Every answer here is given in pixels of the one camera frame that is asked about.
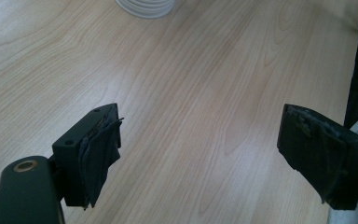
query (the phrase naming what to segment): black plastic part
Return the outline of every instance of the black plastic part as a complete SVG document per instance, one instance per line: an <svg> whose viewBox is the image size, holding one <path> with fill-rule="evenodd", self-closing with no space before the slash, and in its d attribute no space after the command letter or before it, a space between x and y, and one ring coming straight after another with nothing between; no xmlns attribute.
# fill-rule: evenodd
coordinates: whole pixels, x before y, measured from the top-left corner
<svg viewBox="0 0 358 224"><path fill-rule="evenodd" d="M7 223L64 223L48 159L40 156L24 158L11 163L3 171L0 180L0 224Z"/></svg>
<svg viewBox="0 0 358 224"><path fill-rule="evenodd" d="M95 205L108 168L120 158L121 119L117 104L91 110L53 144L55 161L66 176L68 206Z"/></svg>
<svg viewBox="0 0 358 224"><path fill-rule="evenodd" d="M285 105L279 151L333 209L353 210L358 201L358 134L325 116Z"/></svg>

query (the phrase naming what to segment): wood grain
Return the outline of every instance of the wood grain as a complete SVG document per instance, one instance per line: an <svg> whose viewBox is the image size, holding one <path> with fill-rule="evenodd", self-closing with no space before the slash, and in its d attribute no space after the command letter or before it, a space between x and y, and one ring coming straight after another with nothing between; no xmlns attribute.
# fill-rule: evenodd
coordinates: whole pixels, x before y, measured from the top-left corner
<svg viewBox="0 0 358 224"><path fill-rule="evenodd" d="M325 223L276 148L285 103L342 122L358 1L0 0L0 172L117 102L122 159L67 223Z"/></svg>

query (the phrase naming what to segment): wooden table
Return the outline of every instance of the wooden table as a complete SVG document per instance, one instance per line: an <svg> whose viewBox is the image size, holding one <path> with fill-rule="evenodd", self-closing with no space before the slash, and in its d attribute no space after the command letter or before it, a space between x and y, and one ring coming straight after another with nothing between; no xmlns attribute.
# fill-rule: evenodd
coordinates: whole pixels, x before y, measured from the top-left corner
<svg viewBox="0 0 358 224"><path fill-rule="evenodd" d="M117 102L122 159L67 223L325 223L276 148L285 103L342 123L358 1L0 0L0 173Z"/></svg>

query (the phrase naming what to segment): light wood surface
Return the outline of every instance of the light wood surface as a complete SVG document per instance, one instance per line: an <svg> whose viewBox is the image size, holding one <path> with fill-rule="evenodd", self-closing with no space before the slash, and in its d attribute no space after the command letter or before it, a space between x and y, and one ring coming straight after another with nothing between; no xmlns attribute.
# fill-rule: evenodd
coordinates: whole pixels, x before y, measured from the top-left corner
<svg viewBox="0 0 358 224"><path fill-rule="evenodd" d="M342 123L356 0L0 0L0 173L116 102L122 159L67 223L325 223L276 148L285 103Z"/></svg>

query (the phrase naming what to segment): mounting hole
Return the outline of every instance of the mounting hole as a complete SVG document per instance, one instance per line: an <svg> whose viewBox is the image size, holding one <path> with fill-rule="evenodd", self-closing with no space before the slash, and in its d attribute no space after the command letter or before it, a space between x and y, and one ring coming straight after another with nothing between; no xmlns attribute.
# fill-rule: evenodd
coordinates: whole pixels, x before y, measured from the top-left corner
<svg viewBox="0 0 358 224"><path fill-rule="evenodd" d="M68 140L68 141L65 142L65 144L67 146L71 146L73 143L74 143L74 141L72 141L72 140Z"/></svg>
<svg viewBox="0 0 358 224"><path fill-rule="evenodd" d="M22 161L17 164L13 170L17 173L26 172L32 170L34 167L37 166L37 161Z"/></svg>

